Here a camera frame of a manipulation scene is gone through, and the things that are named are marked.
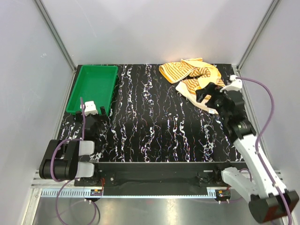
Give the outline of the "yellow orange striped towel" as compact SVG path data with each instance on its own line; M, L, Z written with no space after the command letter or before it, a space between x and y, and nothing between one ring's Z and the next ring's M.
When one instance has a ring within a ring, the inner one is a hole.
M171 84L177 84L176 91L201 110L216 114L217 111L208 108L205 103L210 99L207 95L200 103L196 101L196 90L203 89L210 82L224 87L221 73L212 64L203 62L202 58L181 59L159 66L161 75Z

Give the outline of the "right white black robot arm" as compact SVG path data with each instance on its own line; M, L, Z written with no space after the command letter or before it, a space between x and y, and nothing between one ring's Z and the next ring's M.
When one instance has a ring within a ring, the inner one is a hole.
M196 100L217 111L224 133L243 157L251 177L250 181L233 166L219 166L213 173L214 183L234 188L248 203L253 218L260 224L287 217L292 223L292 211L300 198L296 191L289 191L275 173L258 142L256 131L244 112L241 86L218 86L210 82L196 90Z

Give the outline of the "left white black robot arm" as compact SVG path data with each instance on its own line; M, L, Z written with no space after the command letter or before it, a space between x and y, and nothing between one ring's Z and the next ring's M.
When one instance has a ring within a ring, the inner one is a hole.
M108 121L107 112L103 106L94 110L85 106L84 113L77 111L74 120L82 123L80 137L50 140L39 166L39 176L55 182L85 178L95 186L101 181L100 172L94 164L80 162L79 157L94 154L100 128Z

